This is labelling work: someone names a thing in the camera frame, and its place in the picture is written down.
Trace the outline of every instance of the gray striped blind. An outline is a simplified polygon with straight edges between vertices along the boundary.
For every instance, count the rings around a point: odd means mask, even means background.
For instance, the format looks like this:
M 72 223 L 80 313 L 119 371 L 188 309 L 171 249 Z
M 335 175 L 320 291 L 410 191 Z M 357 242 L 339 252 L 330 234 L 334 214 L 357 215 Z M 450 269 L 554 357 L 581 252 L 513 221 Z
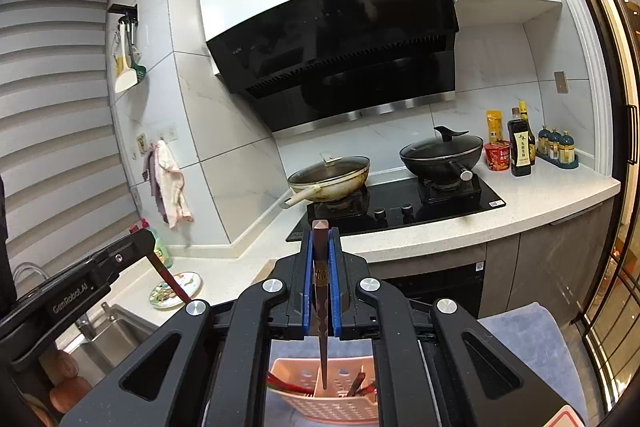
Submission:
M 30 261 L 53 274 L 138 219 L 109 108 L 106 3 L 0 0 L 0 172 L 12 268 Z

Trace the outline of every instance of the range hood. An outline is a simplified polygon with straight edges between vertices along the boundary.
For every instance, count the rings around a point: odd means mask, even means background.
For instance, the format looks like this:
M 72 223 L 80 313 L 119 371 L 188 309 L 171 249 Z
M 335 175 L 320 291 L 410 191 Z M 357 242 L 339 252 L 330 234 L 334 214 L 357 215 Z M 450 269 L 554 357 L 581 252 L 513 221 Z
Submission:
M 451 100 L 454 0 L 290 0 L 207 42 L 275 136 Z

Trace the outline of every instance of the white towel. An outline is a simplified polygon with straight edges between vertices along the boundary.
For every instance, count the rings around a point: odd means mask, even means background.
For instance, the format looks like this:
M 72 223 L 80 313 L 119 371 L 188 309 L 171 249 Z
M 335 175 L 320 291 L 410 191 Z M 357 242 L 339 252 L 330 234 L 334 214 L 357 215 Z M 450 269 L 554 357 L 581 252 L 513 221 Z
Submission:
M 156 180 L 164 201 L 166 217 L 169 227 L 174 229 L 181 219 L 193 221 L 193 217 L 187 207 L 182 190 L 184 188 L 184 175 L 171 154 L 171 150 L 163 140 L 158 140 L 154 150 L 156 162 Z

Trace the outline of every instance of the plastic basket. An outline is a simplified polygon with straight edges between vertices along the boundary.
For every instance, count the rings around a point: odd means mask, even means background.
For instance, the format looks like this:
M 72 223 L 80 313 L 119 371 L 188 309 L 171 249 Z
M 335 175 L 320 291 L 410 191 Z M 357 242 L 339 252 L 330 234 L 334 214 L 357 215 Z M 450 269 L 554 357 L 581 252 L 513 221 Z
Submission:
M 322 389 L 319 359 L 276 359 L 271 372 L 280 380 L 314 390 L 313 396 L 300 396 L 270 389 L 298 409 L 308 420 L 338 425 L 378 423 L 376 394 L 345 395 L 357 374 L 367 376 L 361 387 L 375 380 L 373 357 L 327 360 L 327 387 Z

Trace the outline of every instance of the silver bolt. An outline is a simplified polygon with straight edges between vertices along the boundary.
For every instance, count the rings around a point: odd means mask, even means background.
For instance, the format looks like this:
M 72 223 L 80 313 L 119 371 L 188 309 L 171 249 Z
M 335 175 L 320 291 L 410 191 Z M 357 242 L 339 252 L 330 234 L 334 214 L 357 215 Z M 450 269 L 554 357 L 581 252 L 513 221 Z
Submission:
M 187 304 L 187 313 L 190 315 L 202 315 L 207 305 L 203 301 L 191 301 Z
M 280 279 L 267 279 L 262 283 L 262 289 L 269 293 L 276 293 L 282 290 L 282 281 Z
M 360 281 L 360 288 L 366 292 L 374 292 L 380 288 L 380 281 L 378 279 L 373 279 L 373 277 L 365 277 Z
M 454 311 L 458 309 L 458 305 L 453 302 L 451 299 L 440 299 L 438 301 L 438 309 L 442 313 L 452 314 Z

